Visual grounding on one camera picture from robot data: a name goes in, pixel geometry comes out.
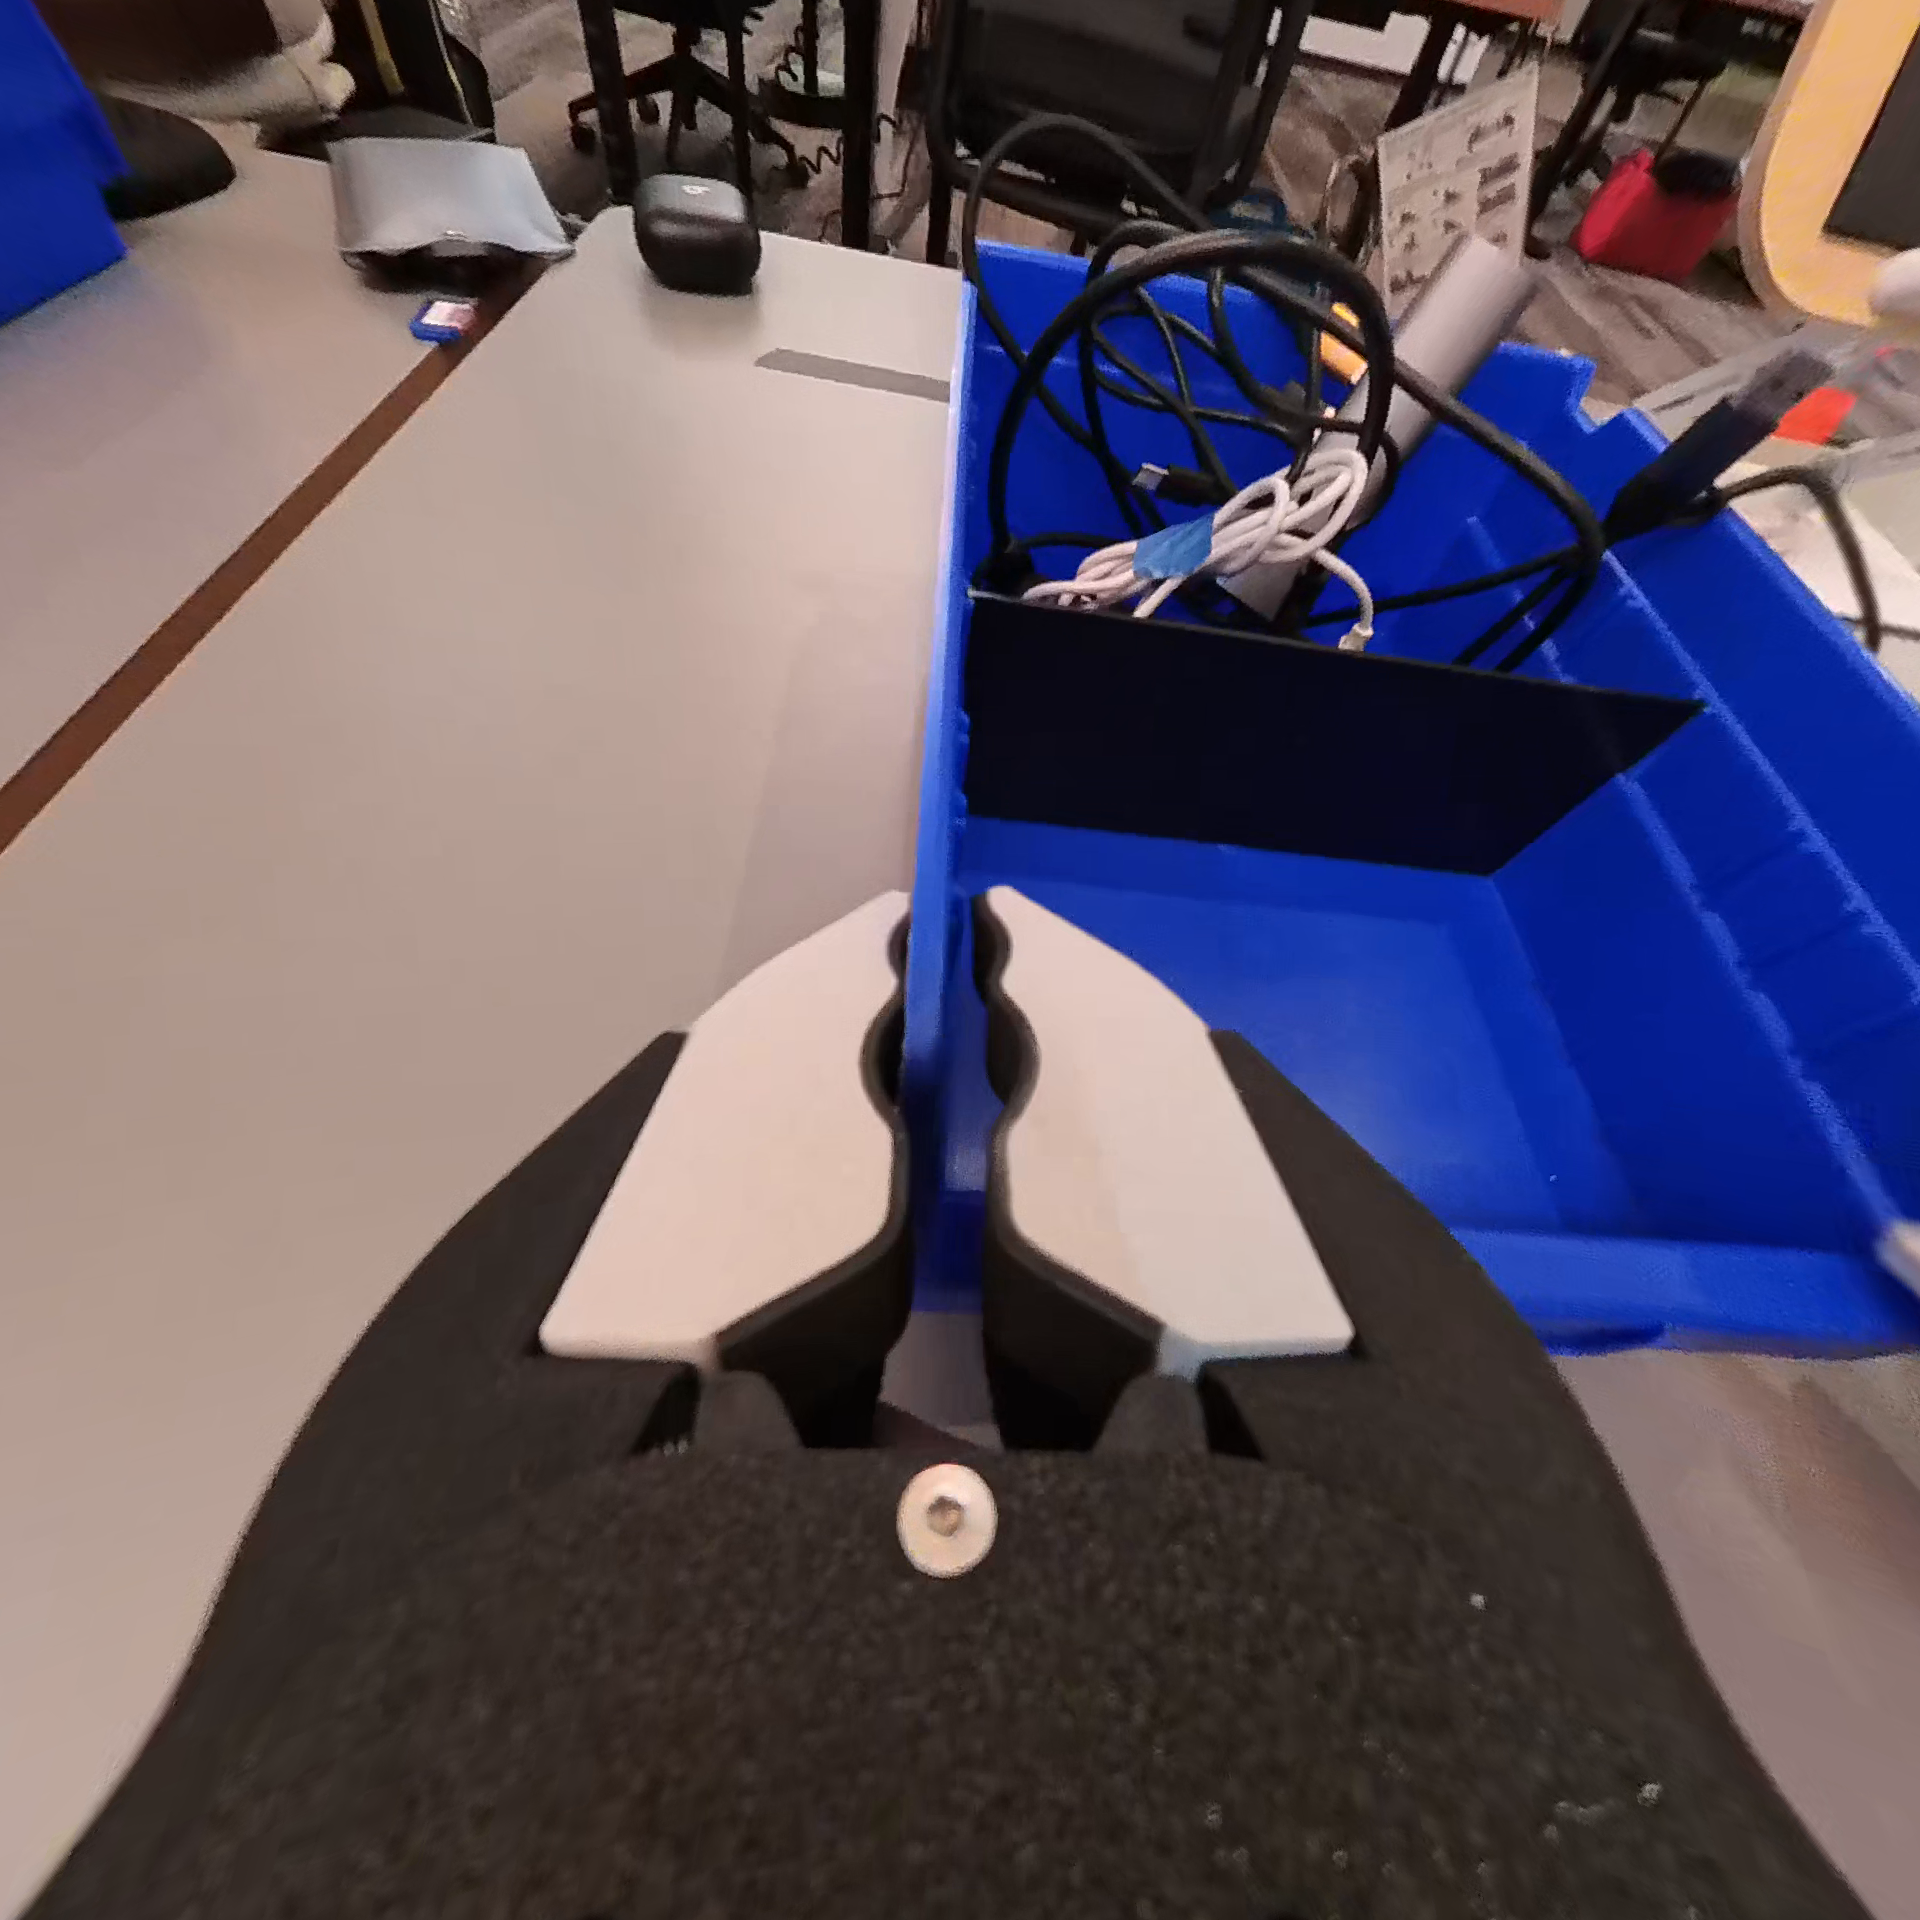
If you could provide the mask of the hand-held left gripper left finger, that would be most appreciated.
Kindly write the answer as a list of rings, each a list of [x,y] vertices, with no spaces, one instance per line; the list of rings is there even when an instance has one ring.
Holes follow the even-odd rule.
[[[749,971],[677,1052],[540,1354],[756,1375],[805,1444],[870,1444],[915,1297],[906,891]]]

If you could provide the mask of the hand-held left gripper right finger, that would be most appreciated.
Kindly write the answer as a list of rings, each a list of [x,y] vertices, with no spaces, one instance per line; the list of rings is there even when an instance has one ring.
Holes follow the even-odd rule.
[[[1343,1301],[1213,1027],[1012,884],[972,899],[1000,1102],[981,1338],[1010,1449],[1088,1449],[1140,1379],[1348,1360]]]

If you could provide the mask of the grey desk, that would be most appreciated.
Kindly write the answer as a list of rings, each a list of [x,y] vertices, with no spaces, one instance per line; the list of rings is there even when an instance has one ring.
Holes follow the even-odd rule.
[[[601,220],[4,854],[20,1916],[1916,1916],[1916,1631],[1686,1619],[1627,1419],[1857,1351],[1560,1350],[1211,1025],[1354,1356],[1003,1441],[905,1059],[965,296]],[[544,1356],[677,1035],[879,893],[875,1439]]]
[[[229,188],[4,326],[4,782],[464,356],[338,252],[327,161],[227,148]]]

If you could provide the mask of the black divider panel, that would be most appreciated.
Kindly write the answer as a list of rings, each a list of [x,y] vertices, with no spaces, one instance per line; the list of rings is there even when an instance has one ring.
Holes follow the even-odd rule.
[[[1704,712],[991,591],[965,707],[976,818],[1474,877]]]

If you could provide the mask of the black earbuds case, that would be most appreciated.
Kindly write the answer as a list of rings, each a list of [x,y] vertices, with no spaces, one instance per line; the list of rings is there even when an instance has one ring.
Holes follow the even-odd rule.
[[[654,173],[633,197],[637,252],[663,288],[700,298],[756,290],[762,234],[754,206],[733,181]]]

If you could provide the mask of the grey pouch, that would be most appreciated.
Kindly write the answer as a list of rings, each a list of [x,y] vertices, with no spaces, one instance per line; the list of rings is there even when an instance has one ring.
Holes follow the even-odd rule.
[[[329,148],[329,179],[338,252],[375,285],[481,293],[575,252],[517,148],[345,138]]]

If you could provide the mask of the printed instruction sheet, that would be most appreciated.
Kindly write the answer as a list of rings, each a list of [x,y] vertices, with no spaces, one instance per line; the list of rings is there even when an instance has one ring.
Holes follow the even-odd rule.
[[[1524,254],[1539,83],[1541,65],[1527,61],[1378,136],[1375,275],[1392,321],[1460,235]]]

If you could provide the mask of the red bag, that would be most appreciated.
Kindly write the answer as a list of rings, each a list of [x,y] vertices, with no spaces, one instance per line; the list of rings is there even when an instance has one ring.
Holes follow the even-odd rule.
[[[1571,234],[1595,267],[1681,281],[1735,222],[1744,163],[1694,148],[1642,148],[1602,179]]]

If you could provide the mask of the black mesh office chair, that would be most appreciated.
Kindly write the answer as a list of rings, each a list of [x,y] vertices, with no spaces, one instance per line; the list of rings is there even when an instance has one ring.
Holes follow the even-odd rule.
[[[1112,133],[1205,213],[1254,183],[1311,1],[947,1],[925,65],[925,259],[944,265],[957,196],[1033,115]]]

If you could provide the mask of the white folding stand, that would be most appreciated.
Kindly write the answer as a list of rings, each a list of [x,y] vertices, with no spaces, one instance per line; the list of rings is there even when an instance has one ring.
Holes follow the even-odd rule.
[[[1727,353],[1707,367],[1657,385],[1631,408],[1668,440],[1724,400],[1750,397],[1785,369],[1789,397],[1766,436],[1774,442],[1852,452],[1914,442],[1918,427],[1918,252],[1878,265],[1867,296],[1867,324],[1802,320],[1785,334]]]

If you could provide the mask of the black computer mouse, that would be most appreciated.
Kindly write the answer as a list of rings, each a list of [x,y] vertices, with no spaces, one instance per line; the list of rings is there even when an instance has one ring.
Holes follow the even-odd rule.
[[[121,155],[103,189],[119,226],[207,201],[236,181],[229,150],[193,118],[99,90],[93,98]]]

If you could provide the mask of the wood-framed black board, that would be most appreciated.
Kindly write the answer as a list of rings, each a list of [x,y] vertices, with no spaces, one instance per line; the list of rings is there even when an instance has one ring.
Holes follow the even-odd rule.
[[[1864,326],[1878,267],[1899,252],[1831,220],[1916,43],[1914,1],[1820,1],[1747,158],[1740,265],[1764,305]]]

